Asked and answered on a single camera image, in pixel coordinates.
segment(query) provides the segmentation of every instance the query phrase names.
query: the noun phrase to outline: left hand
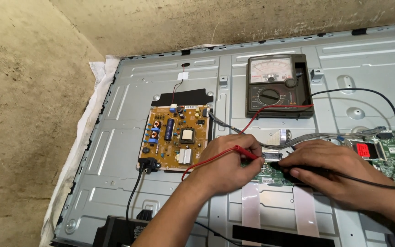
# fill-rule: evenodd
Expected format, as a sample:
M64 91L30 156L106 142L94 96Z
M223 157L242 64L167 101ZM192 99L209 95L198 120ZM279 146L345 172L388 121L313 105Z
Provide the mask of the left hand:
M251 134L230 134L212 140L200 155L199 161L207 160L217 154L239 145L249 149L259 158L248 166L240 166L240 154L230 151L225 155L203 165L197 166L184 182L193 187L206 190L209 197L226 194L245 186L262 169L265 160L259 142Z

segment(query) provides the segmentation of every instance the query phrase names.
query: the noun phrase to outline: gray cable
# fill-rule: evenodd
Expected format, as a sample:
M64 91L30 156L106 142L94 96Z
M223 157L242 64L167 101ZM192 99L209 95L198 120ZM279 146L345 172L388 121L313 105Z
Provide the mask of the gray cable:
M232 129L233 131L240 133L241 130L223 122L222 120L218 119L212 112L208 112L210 117L212 118L213 122L215 122L216 124L223 126L223 127L228 127L230 129ZM260 142L260 145L264 148L267 149L276 149L276 150L281 150L281 149L285 149L288 148L292 145L295 145L297 143L303 142L303 141L307 141L307 140L311 140L311 139L315 139L315 138L319 138L319 137L335 137L335 136L342 136L342 137L365 137L365 136L375 136L377 134L379 134L381 131L386 130L385 127L383 126L378 126L374 129L370 129L370 130L366 130L366 131L362 131L362 132L355 132L355 133L312 133L312 134L305 134L299 137L296 137L292 140L289 140L287 143L283 144L283 145L268 145L268 144L264 144Z

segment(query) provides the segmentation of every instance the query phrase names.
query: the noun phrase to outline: black power cord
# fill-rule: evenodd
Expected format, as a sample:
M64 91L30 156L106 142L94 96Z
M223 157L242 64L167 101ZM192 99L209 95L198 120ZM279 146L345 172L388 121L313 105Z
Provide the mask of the black power cord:
M377 92L377 91L374 91L374 90L371 90L371 89L366 89L366 88L340 88L340 89L332 89L332 90L326 90L326 91L316 92L316 93L314 93L314 94L311 94L309 97L307 97L306 100L303 102L303 105L304 105L311 97L313 97L313 96L315 96L315 95L317 95L317 94L330 93L330 92L336 92L336 91L346 91L346 90L367 91L367 92L372 92L372 93L375 93L375 94L381 96L381 97L384 98L384 100L386 100L387 103L390 105L390 107L391 107L391 109L392 109L392 112L394 113L394 120L395 120L395 107L392 105L391 101L390 101L385 95L383 95L383 94L381 94L381 93L379 93L379 92ZM362 180L362 179L359 179L359 178L351 177L351 176L345 175L345 174L340 173L340 172L337 172L337 171L332 171L332 170L328 170L328 169L324 169L324 171L329 172L329 173L333 173L333 174L338 175L338 176L340 176L340 177L344 177L344 178L348 178L348 179L351 179L351 180L354 180L354 181L358 181L358 182L361 182L361 183L365 183L365 184L368 184L368 185L373 185L373 186L377 186L377 187L381 187L381 188L391 188L391 189L395 189L395 186L383 185L383 184L378 184L378 183L373 183L373 182L370 182L370 181L366 181L366 180Z
M129 201L127 202L127 208L126 208L126 223L127 223L127 228L128 228L128 234L129 234L129 241L130 243L133 243L134 237L133 237L133 232L130 227L130 221L129 221L129 208L130 208L130 201L132 200L132 197L136 191L136 188L138 187L138 184L140 183L141 175L143 174L144 170L144 165L140 164L140 169L138 173L138 178L136 179L135 187L132 190L132 193L130 194Z
M228 241L228 242L230 242L230 243L232 243L234 245L237 245L237 246L240 246L240 247L257 247L257 246L253 246L253 245L237 244L236 242L234 242L234 241L222 236L220 233L216 232L215 230L213 230L213 229L211 229L211 228L209 228L209 227L207 227L207 226L205 226L205 225L203 225L203 224L201 224L199 222L195 222L195 224L207 229L210 232L212 232L214 234L214 236L221 237L221 238L225 239L226 241Z

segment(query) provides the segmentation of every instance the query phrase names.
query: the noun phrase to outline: main board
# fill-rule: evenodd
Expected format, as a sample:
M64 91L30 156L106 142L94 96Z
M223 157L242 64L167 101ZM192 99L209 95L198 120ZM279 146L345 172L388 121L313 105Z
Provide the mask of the main board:
M395 181L395 138L394 132L387 137L370 137L364 140L365 142L380 143L381 151L384 153L383 159L368 160L377 170L381 171L387 177ZM261 172L252 180L252 182L265 183L271 185L294 185L301 183L298 179L291 177L288 174L279 170L279 167L274 162L266 162L263 165Z
M155 158L158 169L168 171L184 171L198 163L211 136L210 110L206 105L152 107L139 157Z

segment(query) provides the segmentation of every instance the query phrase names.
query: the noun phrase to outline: right hand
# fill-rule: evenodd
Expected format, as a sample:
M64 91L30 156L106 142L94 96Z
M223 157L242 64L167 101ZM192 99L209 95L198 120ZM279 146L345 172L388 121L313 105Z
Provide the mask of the right hand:
M282 159L279 165L282 168L296 165L322 167L366 181L395 186L395 182L362 159L355 151L324 140L299 143L295 146L295 151ZM395 189L376 187L334 174L321 176L296 167L289 172L305 184L353 209L378 211L395 193Z

